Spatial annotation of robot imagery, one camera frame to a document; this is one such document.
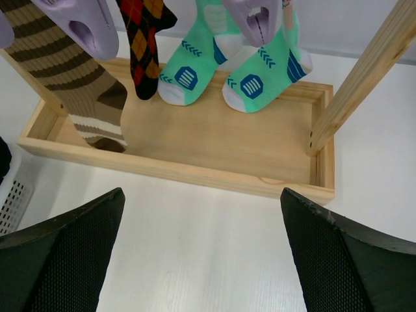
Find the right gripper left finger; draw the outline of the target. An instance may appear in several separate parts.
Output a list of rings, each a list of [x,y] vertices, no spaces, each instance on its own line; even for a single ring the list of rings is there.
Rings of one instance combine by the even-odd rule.
[[[95,311],[124,205],[118,187],[1,236],[1,310]]]

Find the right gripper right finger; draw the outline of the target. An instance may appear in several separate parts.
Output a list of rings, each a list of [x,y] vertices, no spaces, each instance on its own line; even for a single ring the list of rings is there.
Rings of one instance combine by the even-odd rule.
[[[285,230],[308,311],[414,311],[415,243],[283,189]]]

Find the black sport sock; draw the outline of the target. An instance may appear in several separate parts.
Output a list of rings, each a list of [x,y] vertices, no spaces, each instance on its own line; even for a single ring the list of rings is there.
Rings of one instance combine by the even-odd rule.
[[[8,144],[0,138],[0,184],[3,182],[5,176],[10,170],[10,163],[12,161],[12,154]]]

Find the brown striped sock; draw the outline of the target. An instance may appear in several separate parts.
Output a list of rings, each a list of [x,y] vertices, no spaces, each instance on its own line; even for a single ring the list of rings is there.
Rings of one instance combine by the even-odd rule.
[[[6,53],[56,96],[93,148],[123,153],[125,86],[31,1],[2,1],[15,39]]]

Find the purple round clip hanger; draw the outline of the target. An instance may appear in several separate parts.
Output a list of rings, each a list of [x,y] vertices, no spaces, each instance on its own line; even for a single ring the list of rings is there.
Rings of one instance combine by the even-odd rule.
[[[99,60],[116,57],[119,40],[106,1],[31,1],[90,56]],[[254,47],[272,41],[279,30],[281,1],[222,1],[219,13],[229,16]]]

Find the black red argyle sock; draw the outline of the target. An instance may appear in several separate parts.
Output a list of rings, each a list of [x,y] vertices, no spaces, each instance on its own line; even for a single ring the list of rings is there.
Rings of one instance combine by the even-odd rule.
[[[177,18],[162,0],[116,2],[126,28],[130,72],[139,99],[148,100],[157,91],[159,58],[155,35],[172,28]]]

